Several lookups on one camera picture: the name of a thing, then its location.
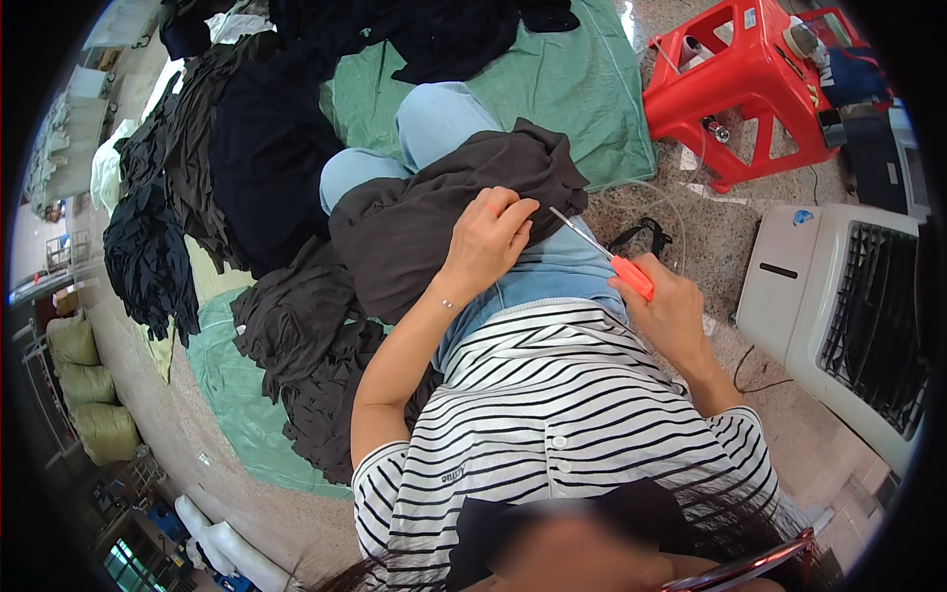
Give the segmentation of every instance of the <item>striped shirt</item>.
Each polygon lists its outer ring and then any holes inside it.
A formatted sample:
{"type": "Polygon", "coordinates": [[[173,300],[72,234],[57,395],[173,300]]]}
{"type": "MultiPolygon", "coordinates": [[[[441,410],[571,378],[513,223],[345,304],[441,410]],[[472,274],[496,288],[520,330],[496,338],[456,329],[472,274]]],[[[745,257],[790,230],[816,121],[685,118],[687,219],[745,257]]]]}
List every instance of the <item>striped shirt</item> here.
{"type": "MultiPolygon", "coordinates": [[[[679,393],[591,300],[550,298],[493,315],[451,353],[411,441],[379,447],[355,471],[362,552],[389,557],[376,583],[438,588],[466,496],[592,497],[652,477],[672,491],[703,484],[775,507],[756,412],[739,406],[705,419],[679,393]]],[[[697,507],[682,509],[700,521],[697,507]]]]}

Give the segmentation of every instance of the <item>woman's left hand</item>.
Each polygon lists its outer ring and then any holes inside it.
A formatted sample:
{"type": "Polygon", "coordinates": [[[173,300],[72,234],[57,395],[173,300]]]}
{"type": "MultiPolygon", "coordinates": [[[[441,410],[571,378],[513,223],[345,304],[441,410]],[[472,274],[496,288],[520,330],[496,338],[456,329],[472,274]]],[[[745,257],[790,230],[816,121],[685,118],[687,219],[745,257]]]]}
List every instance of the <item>woman's left hand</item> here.
{"type": "Polygon", "coordinates": [[[527,217],[538,207],[512,189],[482,189],[454,224],[447,260],[432,282],[438,296],[467,306],[506,274],[526,248],[532,226],[527,217]]]}

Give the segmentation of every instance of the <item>woman's arm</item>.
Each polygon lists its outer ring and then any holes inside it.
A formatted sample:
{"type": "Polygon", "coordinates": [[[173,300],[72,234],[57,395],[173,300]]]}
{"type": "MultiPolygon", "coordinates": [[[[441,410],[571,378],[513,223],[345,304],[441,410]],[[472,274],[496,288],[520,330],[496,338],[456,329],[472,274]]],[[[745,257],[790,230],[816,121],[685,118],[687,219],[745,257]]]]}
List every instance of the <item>woman's arm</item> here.
{"type": "Polygon", "coordinates": [[[368,363],[352,406],[352,467],[383,444],[408,440],[404,406],[455,316],[507,273],[529,240],[535,200],[483,189],[454,225],[444,266],[368,363]]]}
{"type": "Polygon", "coordinates": [[[620,278],[608,283],[621,293],[654,348],[688,381],[697,412],[709,418],[745,404],[704,335],[704,295],[697,284],[674,274],[651,253],[636,257],[634,264],[654,284],[651,302],[620,278]]]}

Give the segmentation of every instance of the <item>light blue jeans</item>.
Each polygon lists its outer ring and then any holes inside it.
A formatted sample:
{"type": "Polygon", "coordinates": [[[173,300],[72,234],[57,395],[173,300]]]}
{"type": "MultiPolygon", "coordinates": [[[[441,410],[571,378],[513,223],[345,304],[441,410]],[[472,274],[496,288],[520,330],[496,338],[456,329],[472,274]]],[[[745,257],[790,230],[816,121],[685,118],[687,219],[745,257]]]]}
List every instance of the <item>light blue jeans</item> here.
{"type": "MultiPolygon", "coordinates": [[[[471,135],[484,130],[502,131],[463,82],[415,87],[398,108],[395,129],[404,164],[364,148],[346,148],[326,163],[319,196],[327,213],[349,189],[365,181],[379,177],[407,179],[456,150],[471,135]]],[[[575,216],[572,222],[592,236],[582,218],[575,216]]],[[[457,316],[434,354],[434,368],[443,371],[457,344],[493,314],[543,298],[595,300],[627,325],[621,296],[605,282],[614,275],[611,264],[595,247],[563,226],[545,241],[524,250],[512,269],[457,316]]]]}

